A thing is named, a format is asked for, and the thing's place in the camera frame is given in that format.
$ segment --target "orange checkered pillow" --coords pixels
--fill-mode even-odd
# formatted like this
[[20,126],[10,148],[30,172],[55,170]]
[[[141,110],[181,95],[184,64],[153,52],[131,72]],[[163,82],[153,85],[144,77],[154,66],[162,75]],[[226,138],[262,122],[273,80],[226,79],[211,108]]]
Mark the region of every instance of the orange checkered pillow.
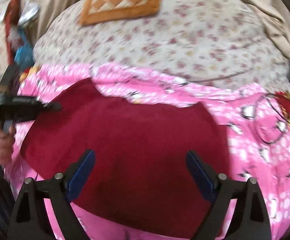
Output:
[[86,0],[80,17],[82,25],[130,19],[155,14],[160,0]]

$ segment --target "pink blanket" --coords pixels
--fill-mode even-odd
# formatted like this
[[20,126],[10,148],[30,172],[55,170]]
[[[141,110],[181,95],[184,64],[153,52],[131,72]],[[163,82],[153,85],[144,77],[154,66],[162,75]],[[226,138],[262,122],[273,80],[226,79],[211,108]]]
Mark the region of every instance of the pink blanket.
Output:
[[[221,90],[188,83],[183,78],[148,68],[128,68],[110,63],[98,68],[91,68],[89,65],[43,65],[36,75],[30,76],[21,84],[19,93],[37,96],[48,102],[78,80],[89,76],[92,76],[98,90],[104,95],[125,97],[131,103],[166,103],[188,107],[202,101],[215,120],[228,127],[228,176],[241,181],[246,181],[249,177],[257,178],[270,217],[272,239],[279,239],[283,235],[290,225],[290,131],[287,130],[272,145],[264,144],[255,135],[257,130],[263,140],[270,141],[281,134],[280,130],[287,129],[268,102],[264,98],[259,100],[266,93],[262,87],[253,83],[235,91]],[[279,109],[275,100],[270,101]],[[26,177],[37,176],[37,172],[19,154],[22,141],[31,125],[32,122],[17,125],[13,162],[5,169],[15,196]],[[37,179],[42,180],[42,177],[38,175]],[[46,206],[57,239],[63,239],[48,200]],[[229,227],[234,206],[235,202],[232,201],[219,239],[224,237]],[[166,239],[166,236],[139,231],[99,218],[74,204],[72,207],[91,239],[114,240],[125,239],[126,236],[131,240]]]

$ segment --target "maroon cloth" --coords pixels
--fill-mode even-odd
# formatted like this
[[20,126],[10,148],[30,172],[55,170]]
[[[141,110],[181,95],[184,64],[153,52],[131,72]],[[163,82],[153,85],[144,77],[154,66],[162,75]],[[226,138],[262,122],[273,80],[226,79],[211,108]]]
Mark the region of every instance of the maroon cloth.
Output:
[[55,101],[62,110],[41,114],[22,144],[33,169],[49,179],[92,149],[96,164],[75,204],[132,228],[192,236],[209,203],[186,168],[187,151],[195,150],[216,172],[229,169],[226,127],[203,104],[131,104],[104,97],[91,79]]

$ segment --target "floral bedsheet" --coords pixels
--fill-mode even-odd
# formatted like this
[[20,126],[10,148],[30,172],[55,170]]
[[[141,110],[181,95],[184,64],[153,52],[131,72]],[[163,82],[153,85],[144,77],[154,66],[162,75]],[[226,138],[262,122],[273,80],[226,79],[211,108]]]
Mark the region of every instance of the floral bedsheet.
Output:
[[162,0],[155,16],[81,27],[83,3],[61,13],[36,43],[39,64],[114,61],[223,89],[288,84],[287,59],[241,0]]

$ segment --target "human hand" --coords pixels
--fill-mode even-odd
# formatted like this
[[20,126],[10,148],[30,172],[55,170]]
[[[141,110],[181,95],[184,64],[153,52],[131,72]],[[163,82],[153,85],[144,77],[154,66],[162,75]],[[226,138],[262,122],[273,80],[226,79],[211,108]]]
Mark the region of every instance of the human hand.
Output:
[[13,144],[15,143],[16,129],[13,125],[6,134],[0,128],[0,165],[5,166],[12,161]]

